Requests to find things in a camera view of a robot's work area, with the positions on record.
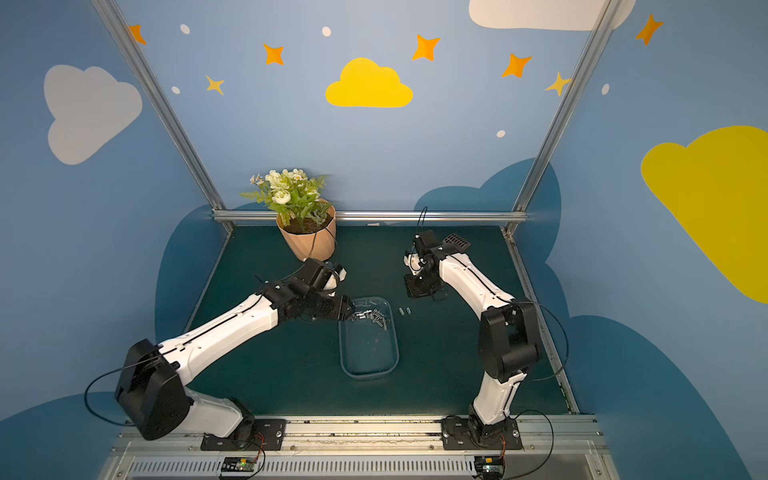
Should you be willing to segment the clear plastic storage box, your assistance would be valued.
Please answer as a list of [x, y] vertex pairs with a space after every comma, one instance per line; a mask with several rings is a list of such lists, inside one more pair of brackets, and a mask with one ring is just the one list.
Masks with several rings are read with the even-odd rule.
[[389, 375], [400, 360], [399, 345], [390, 303], [382, 297], [353, 300], [355, 311], [377, 309], [390, 323], [383, 330], [368, 321], [352, 322], [350, 316], [338, 325], [340, 365], [353, 380], [373, 380]]

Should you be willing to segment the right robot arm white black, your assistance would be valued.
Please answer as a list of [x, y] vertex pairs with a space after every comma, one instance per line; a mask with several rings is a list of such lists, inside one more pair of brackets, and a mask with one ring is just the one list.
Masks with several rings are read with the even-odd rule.
[[468, 429], [479, 445], [497, 440], [511, 423], [515, 395], [541, 357], [535, 307], [495, 285], [464, 253], [408, 253], [403, 262], [409, 270], [409, 296], [431, 296], [449, 285], [477, 317], [477, 352], [484, 375], [469, 410]]

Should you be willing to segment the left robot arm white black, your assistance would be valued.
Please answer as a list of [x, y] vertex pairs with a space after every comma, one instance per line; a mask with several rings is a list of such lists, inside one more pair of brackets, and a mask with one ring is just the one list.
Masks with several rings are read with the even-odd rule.
[[158, 345], [130, 347], [115, 398], [143, 439], [201, 433], [244, 440], [250, 412], [233, 399], [196, 392], [188, 385], [205, 369], [251, 338], [304, 314], [343, 321], [354, 312], [346, 295], [268, 284], [204, 325]]

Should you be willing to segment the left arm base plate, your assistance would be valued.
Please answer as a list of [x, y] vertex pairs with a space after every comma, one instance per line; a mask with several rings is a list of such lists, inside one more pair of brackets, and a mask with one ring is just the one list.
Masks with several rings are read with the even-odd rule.
[[287, 421], [281, 418], [245, 419], [227, 437], [206, 433], [202, 451], [279, 451], [285, 438]]

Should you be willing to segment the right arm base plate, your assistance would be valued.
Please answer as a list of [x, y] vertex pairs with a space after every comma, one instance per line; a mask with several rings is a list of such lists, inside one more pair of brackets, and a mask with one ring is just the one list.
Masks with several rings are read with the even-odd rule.
[[440, 427], [445, 450], [523, 449], [518, 424], [510, 417], [496, 424], [486, 425], [475, 415], [450, 415], [440, 421]]

